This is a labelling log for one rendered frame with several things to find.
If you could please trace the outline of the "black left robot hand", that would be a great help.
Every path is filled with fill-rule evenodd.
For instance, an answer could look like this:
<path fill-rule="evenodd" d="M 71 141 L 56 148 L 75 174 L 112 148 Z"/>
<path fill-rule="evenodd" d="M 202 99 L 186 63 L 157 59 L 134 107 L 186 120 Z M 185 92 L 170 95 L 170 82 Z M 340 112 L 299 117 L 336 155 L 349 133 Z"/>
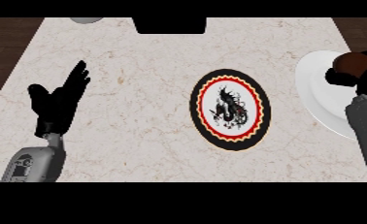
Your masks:
<path fill-rule="evenodd" d="M 86 62 L 80 60 L 63 85 L 53 92 L 49 92 L 40 84 L 34 83 L 28 86 L 31 109 L 37 114 L 35 137 L 44 138 L 52 133 L 59 135 L 66 133 L 89 82 Z"/>

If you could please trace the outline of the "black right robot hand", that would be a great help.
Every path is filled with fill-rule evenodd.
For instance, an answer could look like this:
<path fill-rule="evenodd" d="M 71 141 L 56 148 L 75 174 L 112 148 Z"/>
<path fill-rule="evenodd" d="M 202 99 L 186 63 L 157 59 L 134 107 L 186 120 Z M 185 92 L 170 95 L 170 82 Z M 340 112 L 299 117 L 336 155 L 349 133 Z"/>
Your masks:
<path fill-rule="evenodd" d="M 355 77 L 346 73 L 337 73 L 331 67 L 325 72 L 325 81 L 328 84 L 356 87 L 355 94 L 367 95 L 367 71 L 362 73 L 361 77 Z"/>

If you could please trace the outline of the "brown cupcake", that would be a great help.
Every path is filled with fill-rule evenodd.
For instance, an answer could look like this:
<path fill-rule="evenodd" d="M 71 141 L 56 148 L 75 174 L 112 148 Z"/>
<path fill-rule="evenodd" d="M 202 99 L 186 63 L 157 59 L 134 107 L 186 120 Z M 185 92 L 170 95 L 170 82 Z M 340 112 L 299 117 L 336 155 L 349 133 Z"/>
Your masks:
<path fill-rule="evenodd" d="M 346 73 L 359 78 L 367 71 L 367 55 L 361 52 L 342 54 L 334 59 L 333 68 L 337 73 Z"/>

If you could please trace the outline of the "black appliance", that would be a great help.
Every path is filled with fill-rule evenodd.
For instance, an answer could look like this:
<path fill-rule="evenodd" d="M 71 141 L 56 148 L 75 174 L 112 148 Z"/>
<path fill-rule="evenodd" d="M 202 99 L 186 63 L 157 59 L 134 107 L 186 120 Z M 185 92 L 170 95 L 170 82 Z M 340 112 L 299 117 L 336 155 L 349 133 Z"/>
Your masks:
<path fill-rule="evenodd" d="M 133 23 L 139 34 L 204 34 L 204 17 L 134 17 Z"/>

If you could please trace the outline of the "black-rimmed dragon plate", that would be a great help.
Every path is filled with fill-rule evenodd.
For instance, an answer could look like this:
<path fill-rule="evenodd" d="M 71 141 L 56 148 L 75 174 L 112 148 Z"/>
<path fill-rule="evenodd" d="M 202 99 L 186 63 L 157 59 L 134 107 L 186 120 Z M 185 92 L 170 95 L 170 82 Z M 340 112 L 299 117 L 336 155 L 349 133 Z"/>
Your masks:
<path fill-rule="evenodd" d="M 205 140 L 231 151 L 247 150 L 262 141 L 271 123 L 265 91 L 242 72 L 220 69 L 198 80 L 189 112 Z"/>

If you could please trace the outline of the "plain white plate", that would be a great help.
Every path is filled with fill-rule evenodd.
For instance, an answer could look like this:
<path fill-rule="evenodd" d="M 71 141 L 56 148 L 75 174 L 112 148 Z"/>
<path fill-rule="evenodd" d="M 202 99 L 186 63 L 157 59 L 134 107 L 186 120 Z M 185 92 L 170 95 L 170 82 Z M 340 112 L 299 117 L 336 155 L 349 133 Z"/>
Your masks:
<path fill-rule="evenodd" d="M 302 103 L 315 119 L 339 135 L 355 140 L 345 107 L 350 104 L 352 98 L 358 96 L 356 87 L 333 85 L 325 81 L 325 72 L 342 54 L 336 51 L 319 50 L 300 59 L 296 67 L 296 87 Z"/>

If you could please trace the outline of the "grey round object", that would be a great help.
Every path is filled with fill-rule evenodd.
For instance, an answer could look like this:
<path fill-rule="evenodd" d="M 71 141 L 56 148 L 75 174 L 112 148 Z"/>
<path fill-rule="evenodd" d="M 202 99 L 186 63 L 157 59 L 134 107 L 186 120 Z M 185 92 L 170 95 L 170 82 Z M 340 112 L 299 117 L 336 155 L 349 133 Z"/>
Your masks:
<path fill-rule="evenodd" d="M 97 22 L 102 17 L 71 17 L 69 18 L 75 23 L 89 24 Z"/>

